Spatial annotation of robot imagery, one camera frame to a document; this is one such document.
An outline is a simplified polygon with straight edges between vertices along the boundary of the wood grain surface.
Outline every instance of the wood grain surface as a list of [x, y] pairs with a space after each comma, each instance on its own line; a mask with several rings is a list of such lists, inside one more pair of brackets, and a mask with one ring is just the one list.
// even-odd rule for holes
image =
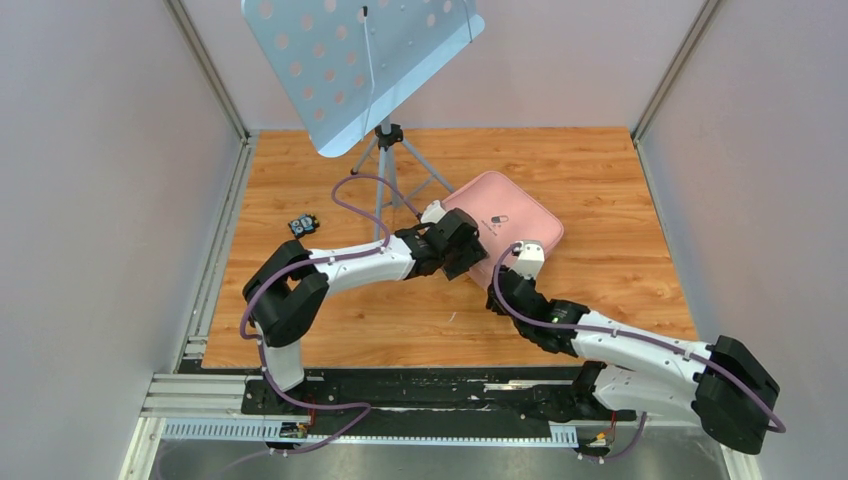
[[[631, 325], [682, 339], [696, 333], [660, 230], [639, 160], [624, 128], [426, 129], [407, 138], [459, 187], [486, 170], [506, 174], [565, 225], [545, 262], [538, 290]], [[359, 158], [320, 157], [304, 132], [260, 137], [204, 367], [258, 365], [256, 345], [238, 335], [241, 289], [268, 256], [292, 238], [287, 223], [315, 214], [321, 227], [307, 248], [370, 241], [372, 225], [335, 205], [330, 189]], [[400, 188], [427, 173], [397, 148]], [[375, 172], [368, 162], [364, 172]], [[341, 198], [373, 209], [372, 180], [350, 182]], [[423, 208], [447, 196], [433, 182], [415, 197]], [[411, 226], [406, 209], [384, 211], [392, 229]], [[306, 366], [555, 365], [574, 363], [518, 336], [510, 320], [485, 308], [485, 292], [467, 277], [436, 274], [346, 291], [326, 300], [303, 338]]]

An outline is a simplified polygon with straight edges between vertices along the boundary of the white wall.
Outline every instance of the white wall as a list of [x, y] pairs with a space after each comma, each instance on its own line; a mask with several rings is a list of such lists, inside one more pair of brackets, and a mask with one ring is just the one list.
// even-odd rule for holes
[[0, 10], [0, 478], [111, 479], [237, 141], [161, 1]]
[[726, 2], [645, 142], [699, 332], [782, 388], [766, 480], [844, 476], [846, 19], [841, 0]]
[[[400, 2], [390, 0], [389, 8]], [[241, 16], [241, 2], [183, 3], [247, 126], [301, 128]], [[702, 1], [477, 3], [486, 21], [479, 39], [394, 120], [410, 127], [633, 127]]]

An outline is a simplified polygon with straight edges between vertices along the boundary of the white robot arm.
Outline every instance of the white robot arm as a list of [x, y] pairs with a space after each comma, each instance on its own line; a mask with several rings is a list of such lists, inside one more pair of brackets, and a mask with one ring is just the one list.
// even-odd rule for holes
[[[487, 256], [478, 240], [476, 222], [462, 210], [446, 212], [434, 202], [421, 215], [421, 222], [398, 230], [385, 244], [378, 241], [344, 249], [306, 250], [297, 240], [286, 242], [247, 283], [243, 293], [250, 301], [275, 272], [312, 260], [276, 280], [260, 296], [250, 316], [262, 334], [266, 366], [283, 391], [303, 381], [300, 338], [325, 298], [350, 288], [409, 280], [437, 270], [451, 280]], [[350, 258], [377, 248], [378, 253]], [[584, 390], [576, 398], [611, 411], [644, 411], [700, 425], [730, 448], [759, 453], [770, 429], [762, 407], [773, 408], [779, 388], [744, 345], [728, 337], [720, 337], [715, 344], [664, 337], [621, 324], [575, 302], [548, 300], [535, 289], [544, 263], [541, 245], [519, 242], [512, 253], [517, 257], [512, 266], [496, 270], [486, 307], [509, 315], [519, 334], [542, 349], [589, 360], [575, 382], [575, 388]], [[300, 282], [290, 288], [288, 278]], [[716, 369], [743, 382], [748, 394]]]

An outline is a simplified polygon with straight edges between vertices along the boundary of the light blue stand plate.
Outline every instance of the light blue stand plate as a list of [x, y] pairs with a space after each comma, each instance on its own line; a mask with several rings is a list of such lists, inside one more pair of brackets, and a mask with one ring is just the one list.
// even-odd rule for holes
[[350, 150], [484, 26], [475, 0], [243, 0], [242, 13], [325, 157]]

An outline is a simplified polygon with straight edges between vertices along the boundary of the pink cushion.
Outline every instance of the pink cushion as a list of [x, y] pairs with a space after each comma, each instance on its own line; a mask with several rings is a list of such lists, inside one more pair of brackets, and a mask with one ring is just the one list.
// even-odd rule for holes
[[[548, 256], [565, 231], [557, 217], [500, 172], [480, 174], [443, 200], [442, 206], [461, 208], [477, 221], [480, 243], [489, 256], [472, 267], [468, 276], [484, 289], [492, 282], [495, 262], [510, 244], [536, 240]], [[505, 264], [514, 261], [510, 256]]]

